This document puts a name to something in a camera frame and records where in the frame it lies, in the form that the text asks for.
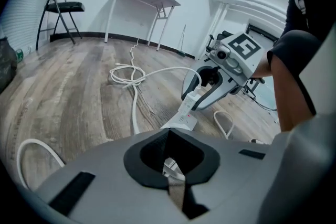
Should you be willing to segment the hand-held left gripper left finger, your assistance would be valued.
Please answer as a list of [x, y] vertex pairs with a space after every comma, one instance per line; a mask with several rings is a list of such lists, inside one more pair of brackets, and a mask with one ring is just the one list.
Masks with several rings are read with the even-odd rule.
[[166, 190], [138, 184], [125, 170], [123, 156], [133, 144], [156, 131], [106, 142], [81, 153], [50, 175], [36, 190], [46, 203], [80, 172], [95, 177], [69, 218], [84, 224], [185, 224], [188, 218]]

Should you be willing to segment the person's dark clothing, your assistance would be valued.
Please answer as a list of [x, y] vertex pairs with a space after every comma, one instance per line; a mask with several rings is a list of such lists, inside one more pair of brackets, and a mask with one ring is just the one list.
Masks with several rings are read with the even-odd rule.
[[299, 74], [318, 51], [335, 21], [336, 8], [328, 0], [289, 0], [284, 31], [266, 54], [270, 68], [274, 56], [287, 67], [313, 115], [316, 109]]

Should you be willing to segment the broom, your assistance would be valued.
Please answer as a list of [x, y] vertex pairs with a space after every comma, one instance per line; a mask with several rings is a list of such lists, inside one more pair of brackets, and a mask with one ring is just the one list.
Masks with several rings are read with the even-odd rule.
[[178, 50], [177, 50], [177, 54], [185, 57], [185, 52], [183, 51], [183, 43], [184, 43], [184, 36], [185, 36], [185, 31], [186, 31], [186, 25], [184, 25], [180, 40], [179, 40], [179, 44], [178, 44]]

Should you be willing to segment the black trash bag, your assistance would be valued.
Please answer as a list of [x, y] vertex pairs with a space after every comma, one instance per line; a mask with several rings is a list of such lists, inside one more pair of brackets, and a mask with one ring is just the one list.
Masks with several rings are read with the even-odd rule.
[[16, 76], [17, 56], [7, 37], [0, 38], [0, 94]]

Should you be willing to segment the white power strip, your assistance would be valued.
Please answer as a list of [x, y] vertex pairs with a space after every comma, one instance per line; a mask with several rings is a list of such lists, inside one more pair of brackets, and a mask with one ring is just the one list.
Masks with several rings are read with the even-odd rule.
[[[197, 87], [195, 90], [192, 90], [186, 95], [177, 113], [161, 127], [162, 129], [178, 128], [188, 131], [193, 130], [197, 123], [197, 119], [191, 115], [191, 110], [196, 104], [197, 99], [200, 97], [198, 93], [199, 89], [200, 88]], [[178, 168], [177, 162], [171, 157], [168, 157], [164, 161], [162, 174], [165, 177], [172, 177], [177, 180], [185, 180], [185, 176]]]

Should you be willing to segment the black office chair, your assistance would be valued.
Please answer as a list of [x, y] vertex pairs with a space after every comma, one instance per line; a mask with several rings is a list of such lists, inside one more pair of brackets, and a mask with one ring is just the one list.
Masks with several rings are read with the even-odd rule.
[[227, 31], [222, 31], [217, 35], [216, 38], [214, 38], [213, 35], [209, 35], [209, 42], [206, 46], [206, 52], [210, 53], [213, 50], [217, 50], [221, 46], [221, 41], [231, 35], [232, 34]]
[[242, 88], [243, 94], [250, 96], [253, 100], [256, 100], [254, 91], [260, 84], [265, 84], [265, 80], [263, 78], [250, 78]]

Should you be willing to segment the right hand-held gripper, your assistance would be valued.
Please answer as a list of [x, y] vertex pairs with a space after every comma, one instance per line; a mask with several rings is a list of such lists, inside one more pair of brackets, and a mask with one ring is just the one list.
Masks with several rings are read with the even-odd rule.
[[[201, 88], [209, 84], [211, 89], [198, 99], [193, 110], [203, 110], [227, 94], [237, 94], [251, 78], [263, 55], [264, 48], [244, 32], [223, 39], [221, 46], [209, 53], [210, 66], [195, 68], [202, 80]], [[181, 98], [194, 91], [198, 84], [198, 76], [188, 71]]]

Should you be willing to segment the person's right forearm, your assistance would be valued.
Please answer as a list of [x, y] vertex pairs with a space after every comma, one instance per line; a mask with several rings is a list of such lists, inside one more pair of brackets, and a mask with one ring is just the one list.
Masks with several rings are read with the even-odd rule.
[[267, 56], [264, 55], [251, 77], [252, 78], [264, 78], [264, 77], [270, 77], [270, 76], [272, 76], [271, 68], [270, 68]]

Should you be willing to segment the person's leg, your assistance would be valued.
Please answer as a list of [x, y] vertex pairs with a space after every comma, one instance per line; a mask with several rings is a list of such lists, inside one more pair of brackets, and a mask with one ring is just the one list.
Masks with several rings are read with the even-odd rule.
[[271, 60], [271, 72], [280, 129], [283, 132], [291, 131], [298, 124], [311, 119], [313, 114], [296, 80], [276, 56]]

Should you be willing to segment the black folding chair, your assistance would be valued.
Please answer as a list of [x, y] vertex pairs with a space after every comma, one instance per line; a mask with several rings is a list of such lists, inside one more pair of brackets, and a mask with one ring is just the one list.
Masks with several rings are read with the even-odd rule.
[[[82, 39], [82, 35], [78, 30], [78, 27], [73, 19], [73, 16], [71, 13], [74, 12], [84, 12], [85, 11], [85, 7], [83, 5], [83, 3], [81, 2], [69, 2], [67, 0], [64, 0], [63, 2], [59, 2], [57, 0], [47, 0], [46, 4], [44, 5], [44, 9], [40, 18], [40, 22], [39, 22], [39, 26], [38, 26], [38, 31], [37, 31], [37, 37], [36, 37], [36, 45], [35, 45], [35, 50], [38, 50], [38, 46], [39, 46], [39, 36], [41, 32], [45, 32], [45, 31], [49, 31], [49, 30], [53, 30], [54, 34], [56, 33], [56, 29], [57, 29], [57, 25], [59, 20], [61, 19], [63, 26], [68, 34], [68, 36], [70, 37], [71, 41], [73, 44], [75, 44], [75, 40], [74, 37], [72, 36], [70, 30], [73, 30], [73, 28], [68, 28], [64, 17], [63, 17], [63, 13], [68, 13], [70, 16], [70, 19], [73, 23], [74, 26], [74, 30], [76, 30], [78, 36]], [[44, 20], [44, 15], [46, 12], [49, 13], [55, 13], [58, 14], [58, 18], [56, 20], [56, 24], [54, 26], [54, 28], [46, 28], [46, 29], [41, 29], [42, 27], [42, 23]]]

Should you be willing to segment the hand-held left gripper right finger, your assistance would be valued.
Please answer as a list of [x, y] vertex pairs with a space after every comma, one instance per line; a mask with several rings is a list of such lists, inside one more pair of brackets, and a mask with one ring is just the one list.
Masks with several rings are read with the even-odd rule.
[[261, 224], [260, 212], [274, 178], [274, 146], [170, 130], [173, 155], [183, 169], [185, 220], [170, 224]]

